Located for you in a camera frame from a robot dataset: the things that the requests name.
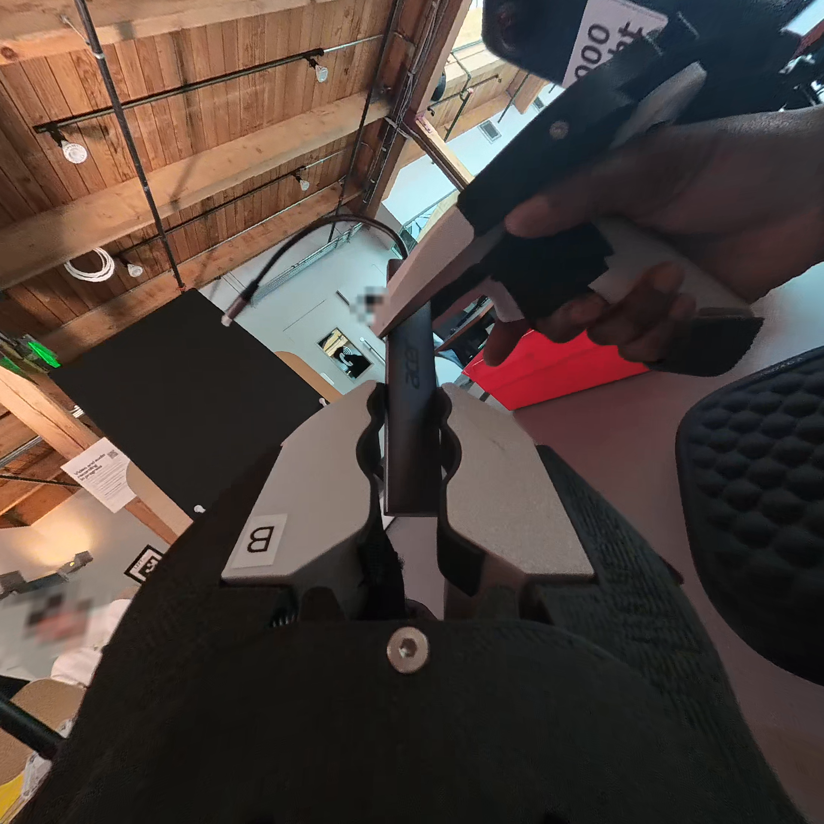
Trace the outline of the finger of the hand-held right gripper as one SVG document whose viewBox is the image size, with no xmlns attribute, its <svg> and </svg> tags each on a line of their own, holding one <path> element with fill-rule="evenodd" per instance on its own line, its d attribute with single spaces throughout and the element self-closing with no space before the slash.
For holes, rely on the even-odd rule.
<svg viewBox="0 0 824 824">
<path fill-rule="evenodd" d="M 503 224 L 499 223 L 489 232 L 477 235 L 458 206 L 451 206 L 389 278 L 374 312 L 373 333 L 385 338 L 441 290 L 479 264 L 504 234 Z"/>
</svg>

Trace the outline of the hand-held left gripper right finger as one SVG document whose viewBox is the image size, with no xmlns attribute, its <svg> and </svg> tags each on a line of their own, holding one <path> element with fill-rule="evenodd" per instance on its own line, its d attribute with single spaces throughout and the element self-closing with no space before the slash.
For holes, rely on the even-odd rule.
<svg viewBox="0 0 824 824">
<path fill-rule="evenodd" d="M 452 599 L 589 584 L 595 570 L 532 439 L 510 414 L 439 389 L 438 568 Z"/>
</svg>

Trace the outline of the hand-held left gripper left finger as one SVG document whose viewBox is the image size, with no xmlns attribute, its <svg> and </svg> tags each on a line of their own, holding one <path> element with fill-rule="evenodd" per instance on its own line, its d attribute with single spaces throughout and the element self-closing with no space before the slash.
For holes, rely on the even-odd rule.
<svg viewBox="0 0 824 824">
<path fill-rule="evenodd" d="M 221 573 L 232 586 L 327 588 L 367 599 L 366 550 L 384 535 L 375 475 L 385 386 L 366 381 L 282 443 Z"/>
</svg>

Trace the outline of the grey usb hub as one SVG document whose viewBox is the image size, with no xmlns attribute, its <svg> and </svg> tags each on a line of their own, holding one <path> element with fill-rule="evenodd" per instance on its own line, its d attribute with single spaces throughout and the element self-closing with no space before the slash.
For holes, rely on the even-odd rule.
<svg viewBox="0 0 824 824">
<path fill-rule="evenodd" d="M 385 513 L 433 518 L 441 467 L 431 304 L 422 304 L 399 322 L 385 343 Z"/>
</svg>

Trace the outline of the red storage bin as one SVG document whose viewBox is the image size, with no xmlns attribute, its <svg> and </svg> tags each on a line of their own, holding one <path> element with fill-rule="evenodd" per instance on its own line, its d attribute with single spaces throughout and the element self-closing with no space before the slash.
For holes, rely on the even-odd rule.
<svg viewBox="0 0 824 824">
<path fill-rule="evenodd" d="M 479 353 L 463 369 L 474 384 L 509 411 L 647 372 L 643 364 L 624 360 L 616 347 L 594 345 L 586 335 L 559 345 L 536 331 L 524 335 L 499 366 L 489 366 Z"/>
</svg>

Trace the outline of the person's right hand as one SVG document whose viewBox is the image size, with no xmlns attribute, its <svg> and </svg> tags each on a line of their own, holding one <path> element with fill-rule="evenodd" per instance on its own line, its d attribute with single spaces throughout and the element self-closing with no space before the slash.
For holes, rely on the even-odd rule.
<svg viewBox="0 0 824 824">
<path fill-rule="evenodd" d="M 623 218 L 753 304 L 823 260 L 822 150 L 822 105 L 663 127 L 521 203 L 505 225 L 536 238 Z M 497 321 L 484 360 L 499 366 L 532 329 L 556 344 L 586 333 L 626 361 L 663 366 L 697 315 L 677 293 L 683 279 L 675 263 L 657 264 L 613 305 L 586 294 L 533 323 Z"/>
</svg>

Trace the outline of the phone booth door window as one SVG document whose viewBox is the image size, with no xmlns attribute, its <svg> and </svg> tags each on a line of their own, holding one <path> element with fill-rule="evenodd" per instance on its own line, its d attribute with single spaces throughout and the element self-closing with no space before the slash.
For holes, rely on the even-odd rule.
<svg viewBox="0 0 824 824">
<path fill-rule="evenodd" d="M 338 327 L 321 337 L 317 345 L 335 366 L 352 380 L 364 376 L 373 365 L 369 358 Z"/>
</svg>

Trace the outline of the black panel wooden rim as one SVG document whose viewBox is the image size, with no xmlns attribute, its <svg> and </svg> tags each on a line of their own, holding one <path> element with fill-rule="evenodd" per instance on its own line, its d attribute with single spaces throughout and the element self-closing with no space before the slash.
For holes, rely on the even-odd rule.
<svg viewBox="0 0 824 824">
<path fill-rule="evenodd" d="M 53 373 L 58 387 L 192 520 L 323 407 L 281 357 L 198 291 Z"/>
</svg>

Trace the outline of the black white marker tag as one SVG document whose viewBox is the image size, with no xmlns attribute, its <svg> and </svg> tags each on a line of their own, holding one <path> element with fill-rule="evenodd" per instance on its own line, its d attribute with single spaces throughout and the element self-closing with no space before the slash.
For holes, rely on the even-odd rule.
<svg viewBox="0 0 824 824">
<path fill-rule="evenodd" d="M 135 584 L 142 586 L 159 562 L 164 558 L 166 551 L 146 545 L 133 559 L 124 571 L 124 575 Z"/>
</svg>

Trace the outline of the white paper notice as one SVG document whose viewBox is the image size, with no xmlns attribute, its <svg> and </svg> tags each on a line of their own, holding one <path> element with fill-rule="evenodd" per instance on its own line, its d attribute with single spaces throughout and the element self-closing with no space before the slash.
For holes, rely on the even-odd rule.
<svg viewBox="0 0 824 824">
<path fill-rule="evenodd" d="M 61 469 L 110 512 L 118 512 L 138 499 L 129 484 L 131 465 L 108 438 L 100 438 Z"/>
</svg>

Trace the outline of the black light track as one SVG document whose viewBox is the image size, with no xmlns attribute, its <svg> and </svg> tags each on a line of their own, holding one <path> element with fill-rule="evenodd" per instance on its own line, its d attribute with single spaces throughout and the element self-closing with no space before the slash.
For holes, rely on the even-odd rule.
<svg viewBox="0 0 824 824">
<path fill-rule="evenodd" d="M 223 84 L 233 82 L 235 80 L 240 80 L 242 78 L 253 77 L 255 75 L 265 73 L 279 67 L 289 66 L 291 64 L 298 63 L 301 61 L 305 61 L 309 63 L 311 66 L 315 66 L 317 64 L 317 61 L 321 57 L 324 57 L 327 54 L 327 52 L 327 49 L 324 48 L 308 49 L 294 55 L 289 55 L 283 58 L 277 58 L 271 61 L 264 62 L 262 64 L 256 64 L 252 67 L 240 68 L 233 72 L 224 73 L 201 81 L 188 82 L 183 85 L 180 85 L 179 87 L 170 88 L 165 91 L 154 92 L 152 94 L 148 94 L 143 97 L 133 98 L 127 101 L 122 101 L 120 103 L 120 106 L 123 111 L 137 109 L 164 100 L 170 100 L 172 98 L 186 96 L 204 89 L 221 86 Z M 32 131 L 35 134 L 56 133 L 68 127 L 84 124 L 89 121 L 114 114 L 115 107 L 113 105 L 109 105 L 107 107 L 93 109 L 88 112 L 81 113 L 79 115 L 71 115 L 68 117 L 57 118 L 44 123 L 35 124 L 34 126 L 32 126 Z"/>
</svg>

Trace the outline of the green exit sign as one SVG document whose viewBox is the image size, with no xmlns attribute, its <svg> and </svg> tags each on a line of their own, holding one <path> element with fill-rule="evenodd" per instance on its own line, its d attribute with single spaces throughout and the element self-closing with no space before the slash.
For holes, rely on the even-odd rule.
<svg viewBox="0 0 824 824">
<path fill-rule="evenodd" d="M 1 367 L 21 376 L 48 374 L 62 364 L 55 353 L 31 335 L 10 336 L 1 332 Z"/>
</svg>

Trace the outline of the black metal pole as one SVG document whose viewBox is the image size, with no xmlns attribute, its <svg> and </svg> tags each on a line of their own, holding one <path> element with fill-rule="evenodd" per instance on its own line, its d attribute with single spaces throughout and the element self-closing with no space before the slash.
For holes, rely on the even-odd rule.
<svg viewBox="0 0 824 824">
<path fill-rule="evenodd" d="M 64 737 L 34 715 L 1 695 L 1 728 L 13 739 L 29 747 L 39 757 L 55 761 Z"/>
<path fill-rule="evenodd" d="M 157 234 L 161 240 L 162 246 L 164 248 L 165 253 L 167 254 L 167 260 L 170 264 L 170 270 L 172 276 L 176 282 L 176 285 L 180 291 L 180 293 L 184 293 L 187 289 L 179 271 L 178 264 L 176 262 L 176 258 L 174 253 L 171 249 L 170 242 L 168 239 L 167 231 L 163 226 L 162 218 L 158 210 L 158 206 L 156 201 L 153 197 L 153 193 L 148 181 L 147 174 L 144 170 L 142 165 L 142 161 L 140 159 L 139 151 L 137 149 L 136 143 L 133 138 L 132 131 L 129 127 L 129 121 L 126 117 L 126 113 L 124 112 L 124 108 L 122 106 L 121 100 L 118 95 L 118 91 L 114 82 L 114 79 L 111 75 L 109 70 L 108 60 L 105 54 L 104 49 L 102 48 L 102 44 L 100 42 L 99 36 L 97 34 L 96 27 L 94 26 L 93 20 L 91 19 L 91 14 L 89 12 L 88 4 L 86 1 L 74 1 L 74 5 L 77 10 L 78 17 L 83 27 L 83 31 L 85 33 L 85 40 L 88 44 L 90 51 L 92 52 L 93 56 L 97 60 L 97 67 L 101 76 L 102 81 L 104 82 L 104 86 L 106 88 L 106 92 L 109 97 L 110 106 L 112 108 L 112 112 L 114 117 L 117 119 L 119 130 L 122 134 L 122 137 L 125 141 L 126 147 L 129 151 L 129 156 L 131 158 L 133 168 L 136 171 L 136 175 L 139 180 L 140 187 L 142 189 L 142 193 L 144 199 L 147 202 L 149 210 L 151 212 L 151 217 L 156 228 Z"/>
</svg>

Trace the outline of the cardboard box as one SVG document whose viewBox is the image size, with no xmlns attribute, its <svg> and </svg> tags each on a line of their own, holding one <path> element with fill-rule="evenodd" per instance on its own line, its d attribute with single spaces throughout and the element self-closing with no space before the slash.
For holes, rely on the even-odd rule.
<svg viewBox="0 0 824 824">
<path fill-rule="evenodd" d="M 23 684 L 10 698 L 2 693 L 2 701 L 11 703 L 36 717 L 46 726 L 58 730 L 74 718 L 83 701 L 86 688 L 81 685 L 42 678 Z M 1 731 L 1 784 L 16 779 L 25 769 L 34 750 Z"/>
</svg>

